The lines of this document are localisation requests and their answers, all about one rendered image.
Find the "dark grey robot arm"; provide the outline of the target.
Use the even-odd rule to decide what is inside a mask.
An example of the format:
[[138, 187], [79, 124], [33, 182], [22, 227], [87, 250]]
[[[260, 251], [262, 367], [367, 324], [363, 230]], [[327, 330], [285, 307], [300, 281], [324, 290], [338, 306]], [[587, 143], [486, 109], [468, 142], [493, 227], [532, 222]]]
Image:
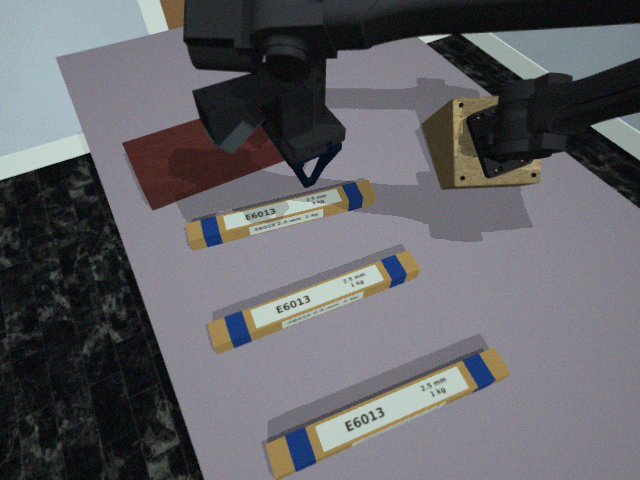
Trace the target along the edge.
[[[283, 141], [313, 130], [313, 89], [280, 87], [270, 72], [303, 88], [343, 50], [637, 23], [640, 0], [185, 0], [183, 41], [198, 70], [250, 73], [192, 91], [210, 142], [233, 154], [265, 116]], [[498, 104], [466, 118], [486, 178], [565, 152], [567, 136], [586, 127], [640, 112], [640, 58], [572, 79], [550, 72], [508, 83]]]

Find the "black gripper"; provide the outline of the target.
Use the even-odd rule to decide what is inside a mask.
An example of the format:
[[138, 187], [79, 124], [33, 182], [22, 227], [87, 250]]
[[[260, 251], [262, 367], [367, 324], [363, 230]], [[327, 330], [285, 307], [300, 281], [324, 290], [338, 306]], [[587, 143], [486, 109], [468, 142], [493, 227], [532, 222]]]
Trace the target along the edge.
[[[261, 124], [304, 188], [308, 188], [316, 183], [324, 168], [342, 149], [346, 128], [325, 105], [326, 71], [315, 83], [303, 85], [303, 88], [283, 82], [274, 77], [271, 72], [270, 78], [275, 84], [286, 89], [313, 89], [313, 130], [311, 132], [283, 141], [267, 118]], [[323, 156], [319, 157], [320, 155]], [[302, 168], [305, 162], [318, 157], [316, 166], [308, 178]]]

